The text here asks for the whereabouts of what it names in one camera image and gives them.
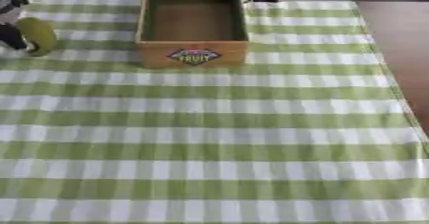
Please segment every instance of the wooden table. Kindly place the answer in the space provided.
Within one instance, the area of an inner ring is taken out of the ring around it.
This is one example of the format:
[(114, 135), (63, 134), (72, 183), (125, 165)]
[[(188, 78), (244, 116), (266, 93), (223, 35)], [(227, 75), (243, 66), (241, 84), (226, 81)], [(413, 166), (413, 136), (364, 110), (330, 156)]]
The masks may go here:
[(429, 3), (358, 3), (378, 48), (429, 134)]

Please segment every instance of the table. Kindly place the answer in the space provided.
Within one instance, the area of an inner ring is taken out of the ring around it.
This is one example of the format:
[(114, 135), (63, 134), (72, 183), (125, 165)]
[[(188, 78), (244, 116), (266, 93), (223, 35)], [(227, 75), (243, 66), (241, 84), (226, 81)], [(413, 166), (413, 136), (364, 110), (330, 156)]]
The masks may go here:
[(2, 223), (429, 221), (428, 140), (357, 6), (246, 6), (238, 68), (145, 70), (140, 0), (32, 0), (2, 51)]
[(429, 4), (360, 2), (359, 9), (407, 101), (429, 133)]

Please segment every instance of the green and white checkered tablecloth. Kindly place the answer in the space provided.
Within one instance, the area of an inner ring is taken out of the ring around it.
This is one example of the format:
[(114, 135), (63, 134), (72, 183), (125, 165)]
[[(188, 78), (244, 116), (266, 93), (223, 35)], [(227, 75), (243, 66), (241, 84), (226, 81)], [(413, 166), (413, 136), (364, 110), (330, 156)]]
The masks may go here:
[(352, 2), (247, 5), (238, 68), (145, 70), (140, 0), (33, 0), (1, 51), (0, 223), (429, 223), (428, 141)]

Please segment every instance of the wooden box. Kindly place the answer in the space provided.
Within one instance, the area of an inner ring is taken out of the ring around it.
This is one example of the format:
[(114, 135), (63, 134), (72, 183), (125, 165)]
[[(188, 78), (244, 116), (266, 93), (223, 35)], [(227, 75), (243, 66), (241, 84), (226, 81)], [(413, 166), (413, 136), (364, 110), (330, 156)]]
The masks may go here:
[(241, 0), (142, 0), (146, 68), (239, 65), (249, 46)]

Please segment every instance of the green stripe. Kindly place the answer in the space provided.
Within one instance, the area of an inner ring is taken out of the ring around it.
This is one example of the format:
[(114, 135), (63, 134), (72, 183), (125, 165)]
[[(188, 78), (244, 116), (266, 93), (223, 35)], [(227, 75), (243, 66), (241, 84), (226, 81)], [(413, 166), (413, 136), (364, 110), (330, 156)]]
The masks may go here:
[(356, 17), (354, 10), (246, 9), (251, 17)]
[(261, 44), (251, 43), (252, 52), (373, 53), (372, 44)]
[(140, 14), (140, 6), (126, 5), (64, 5), (64, 4), (40, 4), (31, 3), (26, 11), (33, 12), (52, 12), (52, 13), (111, 13)]
[(409, 126), (405, 114), (220, 114), (0, 110), (0, 124), (209, 128), (386, 128)]
[[(18, 191), (7, 191), (8, 185)], [(0, 195), (91, 200), (397, 200), (429, 197), (429, 190), (427, 179), (330, 182), (0, 179)]]
[(56, 30), (84, 30), (84, 31), (130, 31), (137, 30), (134, 22), (76, 22), (76, 21), (49, 21)]
[(12, 96), (64, 96), (114, 98), (175, 98), (230, 100), (390, 100), (395, 99), (389, 87), (240, 87), (240, 86), (159, 86), (159, 85), (83, 85), (49, 82), (0, 83), (0, 94)]
[(248, 25), (253, 34), (367, 34), (361, 26), (270, 26)]
[[(299, 53), (373, 53), (372, 44), (261, 44), (251, 43), (251, 52), (299, 52)], [(119, 40), (68, 40), (60, 39), (57, 49), (67, 50), (137, 50), (137, 44), (133, 41)]]
[[(58, 30), (85, 31), (132, 31), (137, 22), (76, 22), (50, 21)], [(247, 31), (253, 34), (367, 34), (360, 26), (267, 26), (248, 25)]]
[[(120, 61), (73, 60), (58, 61), (54, 59), (34, 60), (22, 58), (21, 61), (7, 61), (1, 64), (4, 71), (58, 71), (58, 72), (96, 72), (96, 73), (142, 73), (137, 65)], [(230, 74), (230, 75), (335, 75), (335, 76), (373, 76), (380, 75), (379, 64), (374, 65), (318, 65), (318, 64), (248, 64), (236, 68), (187, 68), (149, 71), (152, 74)]]
[(177, 135), (177, 143), (146, 142), (124, 144), (80, 143), (88, 135), (78, 135), (72, 143), (13, 141), (2, 145), (2, 159), (42, 160), (174, 160), (233, 162), (362, 162), (408, 161), (424, 157), (419, 144), (404, 145), (235, 145), (181, 144), (186, 136)]
[(109, 50), (109, 51), (133, 51), (137, 50), (137, 44), (133, 41), (119, 40), (67, 40), (60, 39), (56, 44), (57, 49), (65, 50)]

